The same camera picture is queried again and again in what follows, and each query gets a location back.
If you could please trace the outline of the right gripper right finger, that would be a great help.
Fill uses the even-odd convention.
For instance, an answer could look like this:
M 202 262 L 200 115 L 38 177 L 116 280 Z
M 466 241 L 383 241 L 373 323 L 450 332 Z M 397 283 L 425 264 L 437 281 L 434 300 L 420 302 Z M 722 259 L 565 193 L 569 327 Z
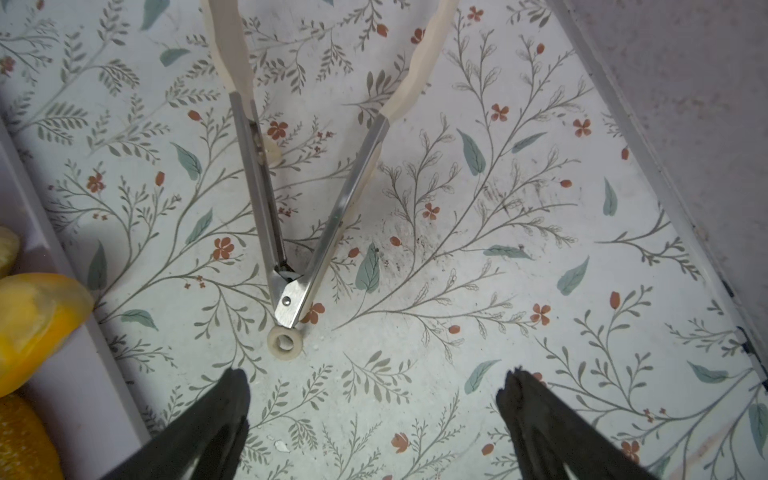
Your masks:
M 505 375 L 496 405 L 524 479 L 651 479 L 533 374 Z

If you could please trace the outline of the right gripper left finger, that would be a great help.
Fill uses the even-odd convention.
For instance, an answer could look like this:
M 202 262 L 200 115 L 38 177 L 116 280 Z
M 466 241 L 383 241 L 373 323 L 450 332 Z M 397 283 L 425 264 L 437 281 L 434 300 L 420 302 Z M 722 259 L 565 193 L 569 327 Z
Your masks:
M 217 383 L 106 479 L 232 479 L 249 424 L 250 387 L 241 369 Z

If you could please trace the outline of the large sesame bread loaf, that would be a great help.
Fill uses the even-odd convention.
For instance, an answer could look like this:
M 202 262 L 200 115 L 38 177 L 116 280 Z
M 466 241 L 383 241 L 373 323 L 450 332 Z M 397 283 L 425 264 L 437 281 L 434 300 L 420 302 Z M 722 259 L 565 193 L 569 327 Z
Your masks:
M 1 398 L 1 478 L 64 478 L 58 452 L 43 423 L 16 394 Z

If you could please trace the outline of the metal tongs with white tips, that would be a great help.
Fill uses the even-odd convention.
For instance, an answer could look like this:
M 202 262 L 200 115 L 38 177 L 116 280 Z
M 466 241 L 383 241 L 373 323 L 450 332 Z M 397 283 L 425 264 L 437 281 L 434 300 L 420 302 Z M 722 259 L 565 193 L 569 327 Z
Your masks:
M 439 3 L 413 53 L 407 75 L 369 127 L 307 268 L 296 272 L 289 266 L 284 248 L 269 169 L 269 150 L 258 121 L 254 73 L 248 64 L 248 48 L 238 4 L 235 1 L 202 2 L 213 64 L 231 103 L 266 271 L 275 319 L 275 325 L 268 334 L 267 347 L 275 358 L 292 360 L 301 353 L 303 339 L 295 326 L 312 305 L 336 245 L 348 226 L 348 218 L 379 160 L 391 125 L 405 116 L 426 87 L 457 7 L 455 1 Z

